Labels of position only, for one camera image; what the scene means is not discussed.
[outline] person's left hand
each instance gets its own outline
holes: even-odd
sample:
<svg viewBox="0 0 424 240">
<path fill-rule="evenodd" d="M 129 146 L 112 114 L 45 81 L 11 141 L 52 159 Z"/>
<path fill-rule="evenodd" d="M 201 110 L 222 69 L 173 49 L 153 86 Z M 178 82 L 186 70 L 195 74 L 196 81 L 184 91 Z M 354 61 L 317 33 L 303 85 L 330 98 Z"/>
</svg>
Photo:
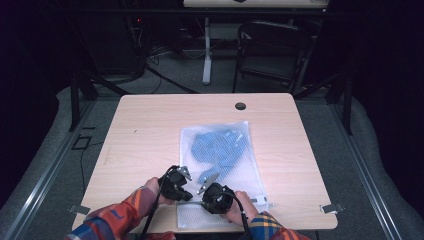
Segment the person's left hand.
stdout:
<svg viewBox="0 0 424 240">
<path fill-rule="evenodd" d="M 158 195 L 159 193 L 159 182 L 158 182 L 159 178 L 157 177 L 153 177 L 149 180 L 147 180 L 146 184 L 144 184 L 144 186 L 148 189 L 150 189 L 155 196 Z M 167 199 L 164 196 L 160 195 L 159 197 L 159 205 L 160 204 L 167 204 L 167 205 L 171 205 L 174 203 L 174 200 L 171 199 Z"/>
<path fill-rule="evenodd" d="M 247 195 L 245 191 L 236 191 L 235 196 L 243 206 L 244 213 L 246 214 L 247 218 L 247 223 L 249 224 L 259 214 L 259 212 L 256 209 L 255 205 L 253 205 L 249 195 Z M 231 208 L 228 210 L 228 212 L 225 214 L 221 214 L 221 217 L 227 219 L 229 223 L 233 222 L 239 226 L 243 226 L 243 220 L 241 219 L 241 210 L 235 200 L 233 201 L 233 204 L 231 205 Z"/>
</svg>

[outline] black handheld controller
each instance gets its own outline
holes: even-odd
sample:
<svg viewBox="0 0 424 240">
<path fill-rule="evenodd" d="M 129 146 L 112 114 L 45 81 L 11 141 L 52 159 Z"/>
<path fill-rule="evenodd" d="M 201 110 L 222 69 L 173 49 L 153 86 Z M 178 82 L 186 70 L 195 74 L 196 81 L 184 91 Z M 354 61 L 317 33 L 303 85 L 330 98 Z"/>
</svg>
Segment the black handheld controller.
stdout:
<svg viewBox="0 0 424 240">
<path fill-rule="evenodd" d="M 175 201 L 189 201 L 191 198 L 193 198 L 191 193 L 187 192 L 184 190 L 184 188 L 181 187 L 187 183 L 186 176 L 182 174 L 185 173 L 186 175 L 189 175 L 188 170 L 186 170 L 187 169 L 184 169 L 184 167 L 175 166 L 171 171 L 169 171 L 168 174 L 159 178 L 159 186 L 162 186 L 161 194 L 165 198 Z"/>
<path fill-rule="evenodd" d="M 222 187 L 219 183 L 212 183 L 203 194 L 200 205 L 212 214 L 225 214 L 233 204 L 234 191 L 229 187 Z"/>
</svg>

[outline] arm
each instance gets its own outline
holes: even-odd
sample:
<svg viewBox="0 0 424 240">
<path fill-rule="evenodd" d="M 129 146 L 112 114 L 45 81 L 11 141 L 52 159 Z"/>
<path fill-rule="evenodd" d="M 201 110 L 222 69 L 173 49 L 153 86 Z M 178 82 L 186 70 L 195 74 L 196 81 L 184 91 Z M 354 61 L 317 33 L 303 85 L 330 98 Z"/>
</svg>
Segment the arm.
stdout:
<svg viewBox="0 0 424 240">
<path fill-rule="evenodd" d="M 308 239 L 294 230 L 284 228 L 268 212 L 259 213 L 250 201 L 250 197 L 246 192 L 236 191 L 235 195 L 243 205 L 247 217 L 247 223 L 249 224 L 250 234 L 253 239 L 289 240 L 296 239 L 295 237 L 300 240 Z M 234 222 L 239 226 L 243 226 L 240 208 L 235 201 L 233 201 L 233 205 L 230 210 L 226 214 L 222 215 L 222 217 L 228 219 L 228 222 Z"/>
<path fill-rule="evenodd" d="M 84 223 L 65 239 L 122 239 L 141 219 L 148 215 L 159 192 L 157 178 L 146 182 L 119 204 L 112 204 L 90 213 Z M 159 204 L 173 201 L 159 198 Z"/>
</svg>

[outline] desk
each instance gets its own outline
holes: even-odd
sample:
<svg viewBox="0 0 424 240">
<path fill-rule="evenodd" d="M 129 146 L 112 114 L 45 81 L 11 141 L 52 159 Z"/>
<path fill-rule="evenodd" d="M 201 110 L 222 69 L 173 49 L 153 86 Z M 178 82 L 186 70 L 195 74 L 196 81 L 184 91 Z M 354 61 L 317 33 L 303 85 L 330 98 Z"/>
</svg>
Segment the desk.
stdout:
<svg viewBox="0 0 424 240">
<path fill-rule="evenodd" d="M 245 110 L 235 104 L 243 102 Z M 119 203 L 153 176 L 179 164 L 180 130 L 247 120 L 259 174 L 273 214 L 293 229 L 333 229 L 337 219 L 291 95 L 127 95 L 121 98 L 81 205 L 91 211 Z M 73 228 L 84 219 L 78 214 Z M 141 232 L 144 222 L 133 232 Z M 178 229 L 176 206 L 160 206 L 149 232 L 242 231 Z"/>
<path fill-rule="evenodd" d="M 325 9 L 328 0 L 184 0 L 184 7 L 188 8 L 308 8 Z M 211 83 L 212 58 L 210 52 L 210 24 L 205 19 L 205 65 L 203 68 L 203 84 Z"/>
</svg>

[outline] plaid sleeve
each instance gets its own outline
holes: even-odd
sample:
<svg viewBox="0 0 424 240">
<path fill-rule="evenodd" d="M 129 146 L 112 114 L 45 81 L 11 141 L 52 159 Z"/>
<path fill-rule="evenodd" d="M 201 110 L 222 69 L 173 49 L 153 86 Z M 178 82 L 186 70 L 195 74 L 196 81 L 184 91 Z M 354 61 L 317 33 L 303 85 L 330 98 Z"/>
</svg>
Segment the plaid sleeve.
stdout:
<svg viewBox="0 0 424 240">
<path fill-rule="evenodd" d="M 249 224 L 253 239 L 261 240 L 307 240 L 309 238 L 294 230 L 286 229 L 271 214 L 264 211 Z"/>
<path fill-rule="evenodd" d="M 121 203 L 90 213 L 66 239 L 122 239 L 140 224 L 155 197 L 150 189 L 139 188 Z"/>
<path fill-rule="evenodd" d="M 65 237 L 65 240 L 82 239 L 106 240 L 114 239 L 114 236 L 109 224 L 107 224 L 105 220 L 101 218 L 93 218 L 91 220 L 84 221 L 83 224 Z"/>
</svg>

